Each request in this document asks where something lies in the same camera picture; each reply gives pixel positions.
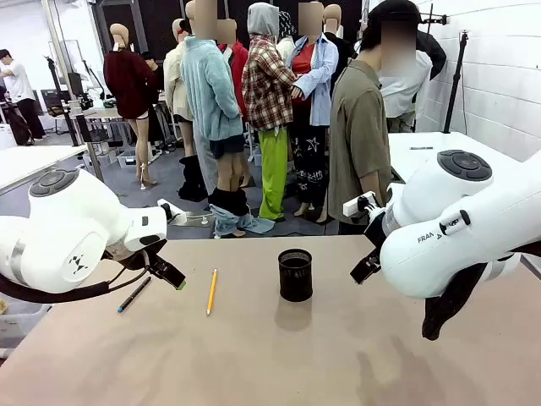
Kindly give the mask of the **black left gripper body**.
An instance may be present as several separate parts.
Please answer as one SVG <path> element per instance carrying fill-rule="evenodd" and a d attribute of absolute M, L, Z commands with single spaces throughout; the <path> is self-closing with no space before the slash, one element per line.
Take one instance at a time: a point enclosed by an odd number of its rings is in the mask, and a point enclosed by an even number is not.
<path fill-rule="evenodd" d="M 128 270 L 136 271 L 143 269 L 146 265 L 154 266 L 159 259 L 158 253 L 166 243 L 167 240 L 163 239 L 136 251 L 130 251 L 121 243 L 112 244 L 105 248 L 103 259 L 116 261 Z"/>

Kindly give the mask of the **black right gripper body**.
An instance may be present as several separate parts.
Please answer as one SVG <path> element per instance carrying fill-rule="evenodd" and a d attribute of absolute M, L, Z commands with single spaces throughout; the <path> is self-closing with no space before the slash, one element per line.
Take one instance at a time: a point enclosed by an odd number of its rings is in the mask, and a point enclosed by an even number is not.
<path fill-rule="evenodd" d="M 374 246 L 371 255 L 378 255 L 386 240 L 386 235 L 383 230 L 385 209 L 382 207 L 368 206 L 366 212 L 369 215 L 369 224 L 364 231 L 364 235 Z"/>

